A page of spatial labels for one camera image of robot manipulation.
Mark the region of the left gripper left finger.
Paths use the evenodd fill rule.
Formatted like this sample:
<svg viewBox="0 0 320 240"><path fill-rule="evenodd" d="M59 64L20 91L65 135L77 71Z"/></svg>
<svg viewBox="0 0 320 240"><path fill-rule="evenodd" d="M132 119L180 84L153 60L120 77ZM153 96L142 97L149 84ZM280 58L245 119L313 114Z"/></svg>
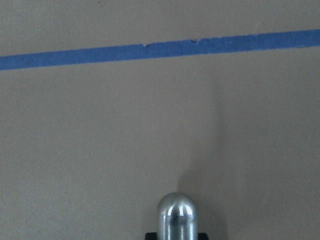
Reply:
<svg viewBox="0 0 320 240"><path fill-rule="evenodd" d="M157 233L156 232L147 232L145 234L145 240L157 240Z"/></svg>

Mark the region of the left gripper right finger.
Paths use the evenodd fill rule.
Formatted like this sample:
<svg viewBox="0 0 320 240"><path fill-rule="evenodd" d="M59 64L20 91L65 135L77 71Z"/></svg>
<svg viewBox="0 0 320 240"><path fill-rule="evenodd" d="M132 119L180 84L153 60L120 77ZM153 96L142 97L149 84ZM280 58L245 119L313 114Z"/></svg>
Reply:
<svg viewBox="0 0 320 240"><path fill-rule="evenodd" d="M209 240L209 236L205 232L199 232L197 239L198 240Z"/></svg>

